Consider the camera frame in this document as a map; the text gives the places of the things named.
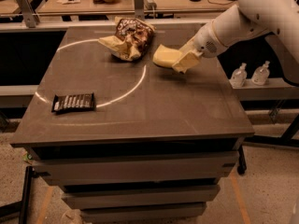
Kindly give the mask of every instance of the table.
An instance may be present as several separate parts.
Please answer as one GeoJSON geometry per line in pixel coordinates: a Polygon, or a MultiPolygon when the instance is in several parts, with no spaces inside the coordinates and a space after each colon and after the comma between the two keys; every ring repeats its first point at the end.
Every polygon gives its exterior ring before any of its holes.
{"type": "Polygon", "coordinates": [[[152,63],[160,44],[179,48],[199,25],[156,28],[135,63],[98,44],[114,26],[69,28],[12,138],[85,221],[201,215],[254,133],[217,59],[185,75],[152,63]],[[55,94],[91,91],[95,111],[50,112],[55,94]]]}
{"type": "MultiPolygon", "coordinates": [[[[93,0],[81,0],[79,4],[62,5],[58,0],[49,0],[37,12],[39,15],[60,15],[60,14],[134,14],[134,0],[117,0],[114,3],[95,5],[93,0]]],[[[189,0],[155,0],[157,4],[157,13],[191,13],[191,12],[223,12],[233,3],[227,0],[207,0],[201,2],[191,2],[189,0]]]]}
{"type": "Polygon", "coordinates": [[[15,0],[0,1],[0,15],[19,13],[20,9],[15,0]]]}

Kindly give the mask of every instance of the desk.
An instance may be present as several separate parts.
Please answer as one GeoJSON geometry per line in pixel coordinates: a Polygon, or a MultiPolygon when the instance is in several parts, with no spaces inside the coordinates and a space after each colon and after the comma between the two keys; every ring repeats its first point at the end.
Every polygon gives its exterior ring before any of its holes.
{"type": "Polygon", "coordinates": [[[0,15],[19,13],[20,9],[15,0],[0,1],[0,15]]]}
{"type": "Polygon", "coordinates": [[[161,43],[179,48],[199,25],[156,27],[135,63],[97,42],[114,26],[69,28],[12,138],[88,222],[201,215],[254,133],[217,59],[186,75],[152,63],[161,43]],[[50,112],[55,94],[91,91],[95,111],[50,112]]]}
{"type": "MultiPolygon", "coordinates": [[[[111,4],[95,5],[93,0],[81,0],[80,4],[62,5],[57,3],[58,0],[49,0],[37,12],[39,15],[59,15],[59,14],[88,14],[97,13],[105,15],[115,14],[134,14],[134,0],[118,0],[111,4]]],[[[211,0],[214,3],[226,4],[215,5],[209,4],[207,0],[201,2],[191,2],[189,0],[155,0],[157,4],[156,12],[160,13],[184,13],[184,12],[223,12],[233,3],[227,0],[211,0]]]]}

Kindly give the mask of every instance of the drawer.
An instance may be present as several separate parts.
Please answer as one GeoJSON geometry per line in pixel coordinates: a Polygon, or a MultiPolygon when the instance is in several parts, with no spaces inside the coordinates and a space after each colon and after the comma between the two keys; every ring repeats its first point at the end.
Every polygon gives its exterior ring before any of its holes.
{"type": "Polygon", "coordinates": [[[227,176],[237,151],[145,155],[97,159],[35,161],[34,168],[49,185],[68,186],[227,176]]]}
{"type": "Polygon", "coordinates": [[[205,203],[185,203],[141,207],[104,208],[81,211],[86,222],[114,222],[141,219],[197,217],[206,209],[205,203]]]}
{"type": "Polygon", "coordinates": [[[171,203],[205,203],[212,201],[220,190],[218,185],[183,186],[175,188],[159,188],[159,185],[156,185],[156,187],[152,189],[142,189],[142,185],[140,186],[139,189],[65,193],[62,199],[72,209],[145,206],[171,203]]]}

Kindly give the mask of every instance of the concrete floor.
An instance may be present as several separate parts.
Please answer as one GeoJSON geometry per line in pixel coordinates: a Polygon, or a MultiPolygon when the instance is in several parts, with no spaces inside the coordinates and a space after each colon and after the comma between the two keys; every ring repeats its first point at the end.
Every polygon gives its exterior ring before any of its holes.
{"type": "MultiPolygon", "coordinates": [[[[295,115],[282,112],[278,123],[272,124],[264,112],[248,114],[256,133],[271,135],[283,133],[295,115]]],[[[9,144],[18,125],[14,121],[10,129],[0,133],[0,206],[21,199],[24,171],[29,165],[22,159],[25,151],[9,144]]],[[[207,203],[202,216],[121,224],[289,224],[299,197],[299,149],[246,143],[244,151],[248,170],[239,175],[235,167],[228,177],[222,178],[220,193],[207,203]]],[[[65,212],[75,212],[60,199],[61,194],[57,187],[49,187],[40,177],[34,178],[27,223],[81,223],[67,220],[65,212]]],[[[0,220],[5,224],[18,222],[17,217],[0,220]]]]}

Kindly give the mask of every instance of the plastic bottle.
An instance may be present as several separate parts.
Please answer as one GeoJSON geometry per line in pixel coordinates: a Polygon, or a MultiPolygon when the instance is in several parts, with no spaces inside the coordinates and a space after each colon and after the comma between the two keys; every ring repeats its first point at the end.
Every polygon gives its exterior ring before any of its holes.
{"type": "Polygon", "coordinates": [[[262,66],[256,68],[251,78],[252,82],[256,85],[262,86],[267,81],[270,71],[268,69],[270,62],[266,61],[262,66]]]}
{"type": "Polygon", "coordinates": [[[244,85],[245,79],[247,77],[245,68],[246,64],[242,63],[241,66],[235,69],[232,73],[231,84],[233,87],[242,87],[244,85]]]}

